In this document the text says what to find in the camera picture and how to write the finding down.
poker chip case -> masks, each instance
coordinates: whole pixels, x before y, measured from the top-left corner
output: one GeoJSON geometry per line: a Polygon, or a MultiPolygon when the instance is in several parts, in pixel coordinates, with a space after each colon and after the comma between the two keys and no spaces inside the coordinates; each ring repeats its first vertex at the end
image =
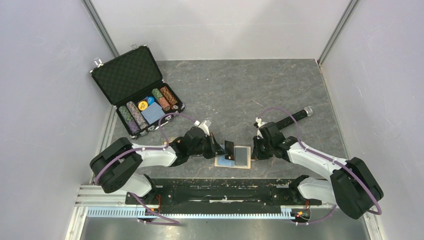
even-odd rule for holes
{"type": "MultiPolygon", "coordinates": [[[[100,63],[96,62],[96,64],[97,67],[90,71],[91,77],[109,102],[115,107],[119,119],[131,138],[136,139],[156,130],[159,127],[159,120],[148,123],[148,126],[143,129],[139,125],[140,131],[134,133],[118,110],[121,106],[126,106],[129,102],[134,102],[137,105],[140,101],[153,97],[152,91],[154,89],[159,90],[167,87],[167,94],[169,95],[170,93],[174,97],[172,102],[176,103],[169,110],[164,108],[163,113],[180,113],[184,110],[185,105],[164,81],[164,77],[147,45],[133,47],[131,51],[108,62],[101,63],[100,61],[100,63]]],[[[166,116],[161,121],[161,124],[166,124],[172,117],[174,116],[166,116]]]]}

gray marble floor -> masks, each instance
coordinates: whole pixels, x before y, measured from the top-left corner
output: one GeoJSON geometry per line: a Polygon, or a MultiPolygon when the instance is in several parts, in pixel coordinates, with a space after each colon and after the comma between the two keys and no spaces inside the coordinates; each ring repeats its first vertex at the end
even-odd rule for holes
{"type": "MultiPolygon", "coordinates": [[[[209,130],[219,143],[251,146],[256,133],[255,117],[265,108],[282,107],[295,113],[312,106],[313,115],[299,122],[302,140],[313,148],[336,157],[346,157],[329,97],[313,59],[190,60],[159,61],[165,81],[185,103],[184,114],[202,121],[210,119],[209,130]]],[[[266,122],[286,115],[277,110],[266,113],[266,122]]],[[[163,127],[171,137],[183,136],[192,123],[176,117],[163,127]]],[[[286,137],[296,127],[282,131],[286,137]]],[[[112,141],[128,137],[118,120],[112,141]]],[[[160,131],[151,132],[134,143],[160,145],[160,131]]],[[[214,159],[195,157],[176,167],[146,167],[138,173],[152,178],[297,178],[302,174],[319,177],[310,170],[282,159],[253,161],[251,169],[215,167],[214,159]]]]}

blue poker chip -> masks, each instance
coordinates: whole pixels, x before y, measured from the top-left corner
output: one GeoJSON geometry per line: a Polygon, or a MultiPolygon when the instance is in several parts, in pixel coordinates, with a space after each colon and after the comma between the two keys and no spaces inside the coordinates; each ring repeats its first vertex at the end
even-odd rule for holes
{"type": "Polygon", "coordinates": [[[149,96],[148,98],[147,98],[147,104],[148,105],[152,105],[152,103],[154,103],[155,102],[155,99],[152,97],[152,96],[149,96]]]}

stack of poker chips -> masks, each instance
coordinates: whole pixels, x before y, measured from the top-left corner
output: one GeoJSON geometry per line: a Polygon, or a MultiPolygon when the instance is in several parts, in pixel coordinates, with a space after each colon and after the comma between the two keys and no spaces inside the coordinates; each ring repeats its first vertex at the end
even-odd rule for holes
{"type": "Polygon", "coordinates": [[[128,111],[128,109],[125,106],[120,106],[118,110],[125,120],[126,125],[129,127],[131,134],[135,135],[140,132],[139,126],[137,125],[133,116],[131,116],[131,113],[128,111]]]}
{"type": "Polygon", "coordinates": [[[154,98],[157,100],[157,102],[160,104],[163,110],[169,111],[171,109],[170,104],[168,101],[164,98],[161,91],[159,89],[155,88],[151,91],[151,94],[153,94],[154,98]]]}
{"type": "Polygon", "coordinates": [[[148,124],[146,120],[143,118],[140,111],[137,109],[137,106],[134,104],[134,102],[129,101],[126,103],[126,107],[128,108],[129,112],[131,113],[132,117],[137,122],[140,129],[144,129],[148,127],[148,124]]]}
{"type": "Polygon", "coordinates": [[[169,104],[172,105],[172,109],[177,110],[178,106],[177,106],[177,99],[175,99],[175,97],[172,95],[171,91],[166,87],[162,87],[160,89],[160,92],[163,94],[163,96],[166,98],[166,100],[168,101],[169,104]]]}

black handle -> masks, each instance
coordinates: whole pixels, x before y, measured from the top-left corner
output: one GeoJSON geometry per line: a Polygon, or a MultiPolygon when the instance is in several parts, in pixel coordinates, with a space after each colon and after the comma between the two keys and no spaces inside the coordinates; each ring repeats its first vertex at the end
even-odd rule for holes
{"type": "MultiPolygon", "coordinates": [[[[296,121],[300,121],[308,116],[312,115],[312,109],[311,107],[305,107],[305,109],[296,112],[295,114],[293,114],[294,119],[296,119],[296,121]]],[[[286,117],[283,120],[280,120],[278,122],[276,122],[275,124],[277,125],[278,129],[281,130],[285,127],[288,127],[292,124],[294,124],[295,122],[293,121],[293,119],[291,117],[286,117]]]]}

